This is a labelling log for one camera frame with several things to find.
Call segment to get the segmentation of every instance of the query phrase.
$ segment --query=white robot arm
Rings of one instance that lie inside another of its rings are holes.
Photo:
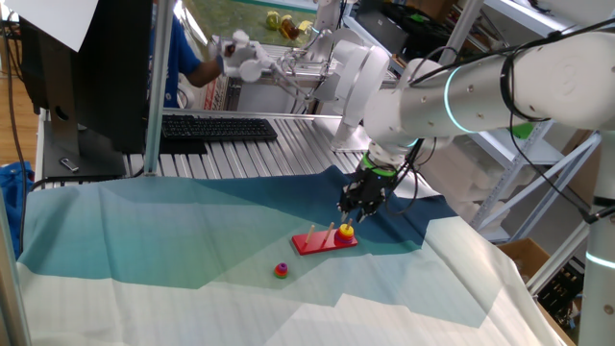
[[[345,216],[360,209],[357,220],[375,213],[417,139],[508,127],[514,109],[510,77],[515,112],[580,129],[615,130],[614,59],[615,35],[592,32],[537,45],[513,61],[494,55],[414,86],[380,90],[367,103],[363,119],[372,139],[369,152],[357,168],[361,174],[342,195],[340,211]],[[435,62],[423,66],[417,75],[440,67]],[[515,117],[515,124],[524,121]],[[391,178],[378,178],[375,172]]]
[[[417,71],[419,76],[440,67],[431,62],[425,66],[427,71]],[[591,232],[579,345],[612,344],[615,218],[607,216],[615,211],[615,34],[589,32],[545,42],[512,59],[496,55],[460,63],[419,81],[381,90],[368,102],[364,127],[372,142],[354,181],[343,189],[338,204],[342,219],[354,209],[359,209],[359,221],[377,211],[386,191],[397,185],[400,166],[418,152],[412,149],[419,138],[508,127],[511,112],[517,115],[515,123],[552,118],[579,129],[601,130],[594,207],[583,215]]]

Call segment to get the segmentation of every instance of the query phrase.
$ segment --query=white paper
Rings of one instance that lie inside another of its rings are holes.
[[[5,5],[76,52],[98,0],[6,0]]]

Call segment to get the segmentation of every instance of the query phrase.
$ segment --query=yellow ring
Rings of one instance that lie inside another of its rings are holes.
[[[353,236],[355,235],[355,229],[353,226],[348,226],[347,224],[343,224],[339,227],[339,232],[345,236]]]

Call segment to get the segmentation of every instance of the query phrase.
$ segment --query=computer monitor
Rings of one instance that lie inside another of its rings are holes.
[[[151,25],[152,0],[99,1],[75,52],[20,18],[24,83],[35,109],[51,113],[45,178],[124,176],[121,152],[142,153]]]

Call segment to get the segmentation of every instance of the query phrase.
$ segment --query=tablecloth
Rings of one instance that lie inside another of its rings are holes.
[[[33,193],[17,266],[34,344],[556,344],[514,264],[442,196],[357,224],[355,248],[299,256],[290,238],[337,221],[347,183],[332,167]]]

